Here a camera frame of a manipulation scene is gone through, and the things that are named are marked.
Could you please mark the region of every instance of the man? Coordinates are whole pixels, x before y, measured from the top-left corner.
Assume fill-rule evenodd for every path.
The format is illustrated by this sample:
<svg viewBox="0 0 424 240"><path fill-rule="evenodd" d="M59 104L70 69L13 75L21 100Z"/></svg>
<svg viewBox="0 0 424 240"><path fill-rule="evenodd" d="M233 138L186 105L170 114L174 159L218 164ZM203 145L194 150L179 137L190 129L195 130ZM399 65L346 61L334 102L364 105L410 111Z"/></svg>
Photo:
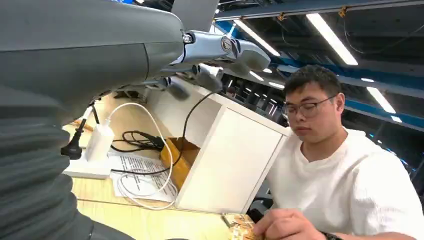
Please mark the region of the man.
<svg viewBox="0 0 424 240"><path fill-rule="evenodd" d="M227 95L228 97L235 98L235 97L236 97L236 89L235 89L233 86L229 87L229 88L226 90L226 95Z"/></svg>
<svg viewBox="0 0 424 240"><path fill-rule="evenodd" d="M285 91L293 134L267 177L274 207L254 232L267 240L424 240L421 203L401 161L342 126L336 75L305 66Z"/></svg>

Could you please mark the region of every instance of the wooden table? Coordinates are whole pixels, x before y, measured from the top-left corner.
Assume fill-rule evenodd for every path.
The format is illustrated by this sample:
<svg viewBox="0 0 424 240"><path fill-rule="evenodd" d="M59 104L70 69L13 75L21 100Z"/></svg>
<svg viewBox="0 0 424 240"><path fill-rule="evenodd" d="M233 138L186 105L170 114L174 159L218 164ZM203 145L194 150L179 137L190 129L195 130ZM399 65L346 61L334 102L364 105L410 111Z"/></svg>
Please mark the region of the wooden table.
<svg viewBox="0 0 424 240"><path fill-rule="evenodd" d="M100 122L118 105L125 103L122 99L104 97L96 103ZM95 126L94 118L87 123ZM169 131L158 122L159 128L168 137ZM120 109L112 118L111 128L120 138L123 131L139 130L157 136L158 133L150 118L135 106ZM73 135L74 126L64 127ZM80 146L85 147L90 139L90 132L82 134ZM116 144L124 148L125 144ZM142 151L141 154L158 158L158 152ZM219 214L182 211L176 209L149 210L135 206L123 197L116 197L112 180L73 178L72 192L78 199L79 211L91 219L120 230L137 240L166 240L184 238L188 240L227 240L230 231ZM162 202L149 201L149 204L161 206Z"/></svg>

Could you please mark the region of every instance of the paper document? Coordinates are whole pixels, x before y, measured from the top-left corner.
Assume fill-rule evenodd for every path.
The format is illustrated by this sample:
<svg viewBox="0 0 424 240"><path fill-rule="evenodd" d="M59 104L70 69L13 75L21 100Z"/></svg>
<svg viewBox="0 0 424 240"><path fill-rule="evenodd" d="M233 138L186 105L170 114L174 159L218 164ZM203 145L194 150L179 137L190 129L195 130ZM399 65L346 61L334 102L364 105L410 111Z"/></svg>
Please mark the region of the paper document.
<svg viewBox="0 0 424 240"><path fill-rule="evenodd" d="M164 169L162 162L158 159L152 159L148 157L138 156L135 154L125 154L125 153L115 153L109 152L109 159L111 162L112 169L117 170L126 170L138 173L145 172L157 172ZM122 173L112 172L110 178L113 181L113 189L115 191L115 196L125 197L120 190L118 189L118 180ZM130 190L133 193L139 195L148 195L156 192L161 186L165 183L169 172L163 172L156 175L136 175L129 174L122 178L122 183L126 189ZM149 199L149 200L158 200L164 202L172 202L176 196L177 192L171 187L170 184L167 184L166 187L152 195L152 196L137 196L127 192L133 198L137 199Z"/></svg>

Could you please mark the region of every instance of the white cabinet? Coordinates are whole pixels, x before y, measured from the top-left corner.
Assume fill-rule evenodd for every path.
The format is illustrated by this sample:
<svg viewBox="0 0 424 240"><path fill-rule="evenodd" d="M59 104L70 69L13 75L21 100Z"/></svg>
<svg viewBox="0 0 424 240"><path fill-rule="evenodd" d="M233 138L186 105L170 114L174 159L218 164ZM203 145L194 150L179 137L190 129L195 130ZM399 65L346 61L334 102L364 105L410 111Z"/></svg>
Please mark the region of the white cabinet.
<svg viewBox="0 0 424 240"><path fill-rule="evenodd" d="M208 90L180 79L191 93L177 101L167 92L152 92L147 107L174 137L183 132L190 109ZM211 213L245 213L288 134L288 129L214 94L191 115L186 139L197 155L177 196L177 209Z"/></svg>

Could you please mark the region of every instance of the white t-shirt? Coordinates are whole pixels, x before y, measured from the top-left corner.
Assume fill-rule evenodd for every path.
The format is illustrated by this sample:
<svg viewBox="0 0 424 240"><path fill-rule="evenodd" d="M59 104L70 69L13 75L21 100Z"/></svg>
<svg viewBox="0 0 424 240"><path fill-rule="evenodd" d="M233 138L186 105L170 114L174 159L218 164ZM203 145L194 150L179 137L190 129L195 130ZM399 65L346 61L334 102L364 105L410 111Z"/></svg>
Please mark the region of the white t-shirt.
<svg viewBox="0 0 424 240"><path fill-rule="evenodd" d="M309 162L290 135L267 179L274 208L300 210L320 231L370 236L396 232L424 240L424 215L401 161L362 131L329 158Z"/></svg>

